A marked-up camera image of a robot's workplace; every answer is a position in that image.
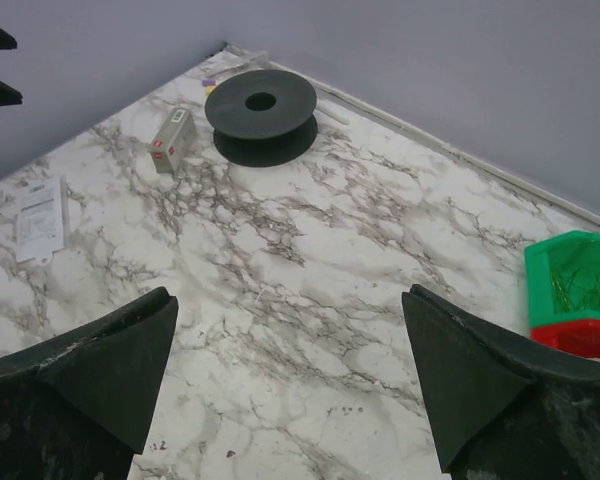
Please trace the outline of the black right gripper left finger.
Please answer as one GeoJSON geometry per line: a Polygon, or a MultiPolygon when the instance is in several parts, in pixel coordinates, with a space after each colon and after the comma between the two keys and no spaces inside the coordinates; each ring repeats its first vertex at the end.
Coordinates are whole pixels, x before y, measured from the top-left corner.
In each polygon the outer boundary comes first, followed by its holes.
{"type": "Polygon", "coordinates": [[[124,479],[144,450],[179,305],[156,288],[0,358],[0,479],[124,479]]]}

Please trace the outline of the white stick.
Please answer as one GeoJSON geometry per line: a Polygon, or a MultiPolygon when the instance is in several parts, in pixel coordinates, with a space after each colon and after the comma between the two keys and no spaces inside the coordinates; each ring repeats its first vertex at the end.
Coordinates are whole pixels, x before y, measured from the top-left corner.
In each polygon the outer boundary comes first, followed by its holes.
{"type": "Polygon", "coordinates": [[[343,114],[339,108],[333,108],[330,104],[327,104],[325,102],[319,102],[317,104],[316,110],[342,125],[347,126],[350,124],[349,117],[343,114]]]}

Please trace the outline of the clear plastic tube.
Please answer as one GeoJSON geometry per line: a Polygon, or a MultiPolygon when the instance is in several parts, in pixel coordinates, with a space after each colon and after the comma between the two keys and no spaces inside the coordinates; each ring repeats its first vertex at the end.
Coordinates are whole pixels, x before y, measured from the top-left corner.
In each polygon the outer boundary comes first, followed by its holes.
{"type": "Polygon", "coordinates": [[[269,66],[268,54],[264,51],[251,52],[226,60],[206,71],[207,78],[217,78],[229,72],[249,70],[251,68],[265,68],[269,66]]]}

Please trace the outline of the green plastic bin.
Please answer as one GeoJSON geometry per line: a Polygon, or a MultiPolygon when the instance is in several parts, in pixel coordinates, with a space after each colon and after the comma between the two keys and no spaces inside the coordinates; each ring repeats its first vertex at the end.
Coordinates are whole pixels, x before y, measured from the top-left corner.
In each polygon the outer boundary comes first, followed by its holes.
{"type": "Polygon", "coordinates": [[[571,231],[524,250],[531,328],[600,320],[600,234],[571,231]]]}

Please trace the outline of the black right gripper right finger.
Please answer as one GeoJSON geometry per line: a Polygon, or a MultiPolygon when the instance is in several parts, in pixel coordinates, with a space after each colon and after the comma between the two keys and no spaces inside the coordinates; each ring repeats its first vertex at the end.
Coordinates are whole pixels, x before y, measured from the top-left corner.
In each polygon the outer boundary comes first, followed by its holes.
{"type": "Polygon", "coordinates": [[[600,479],[600,361],[541,345],[418,284],[402,307],[442,472],[600,479]]]}

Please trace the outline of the red plastic bin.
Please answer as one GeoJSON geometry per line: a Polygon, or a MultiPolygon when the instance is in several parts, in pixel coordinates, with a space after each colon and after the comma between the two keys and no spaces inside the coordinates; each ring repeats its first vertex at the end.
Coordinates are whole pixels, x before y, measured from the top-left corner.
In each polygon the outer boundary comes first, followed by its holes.
{"type": "Polygon", "coordinates": [[[600,320],[582,319],[531,329],[531,338],[547,347],[600,362],[600,320]]]}

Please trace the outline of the white paper label packet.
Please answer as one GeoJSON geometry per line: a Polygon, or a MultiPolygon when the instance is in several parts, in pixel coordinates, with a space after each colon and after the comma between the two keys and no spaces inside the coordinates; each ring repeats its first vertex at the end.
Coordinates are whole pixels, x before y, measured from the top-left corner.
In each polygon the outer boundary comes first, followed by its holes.
{"type": "Polygon", "coordinates": [[[48,264],[68,243],[66,182],[56,176],[20,190],[16,222],[16,261],[48,264]]]}

